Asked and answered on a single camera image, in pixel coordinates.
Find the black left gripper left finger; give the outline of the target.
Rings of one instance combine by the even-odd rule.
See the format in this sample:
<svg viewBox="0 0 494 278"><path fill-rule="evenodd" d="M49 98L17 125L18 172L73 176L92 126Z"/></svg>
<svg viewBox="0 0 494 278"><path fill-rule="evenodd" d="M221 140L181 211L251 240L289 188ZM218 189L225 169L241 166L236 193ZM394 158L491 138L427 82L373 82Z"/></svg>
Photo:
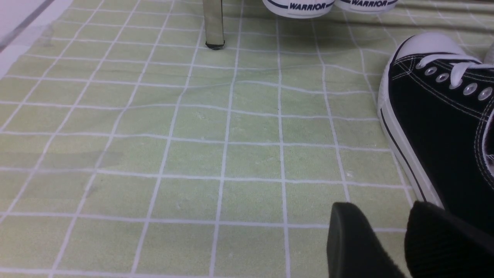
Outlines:
<svg viewBox="0 0 494 278"><path fill-rule="evenodd" d="M327 238L330 278L404 278L363 212L349 202L332 204Z"/></svg>

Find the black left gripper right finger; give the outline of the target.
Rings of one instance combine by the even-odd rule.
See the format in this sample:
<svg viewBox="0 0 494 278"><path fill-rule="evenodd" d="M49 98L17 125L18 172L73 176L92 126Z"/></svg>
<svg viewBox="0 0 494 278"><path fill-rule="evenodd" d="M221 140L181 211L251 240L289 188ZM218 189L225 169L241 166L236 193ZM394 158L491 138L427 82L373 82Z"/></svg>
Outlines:
<svg viewBox="0 0 494 278"><path fill-rule="evenodd" d="M413 278L492 278L493 237L429 202L416 201L406 227Z"/></svg>

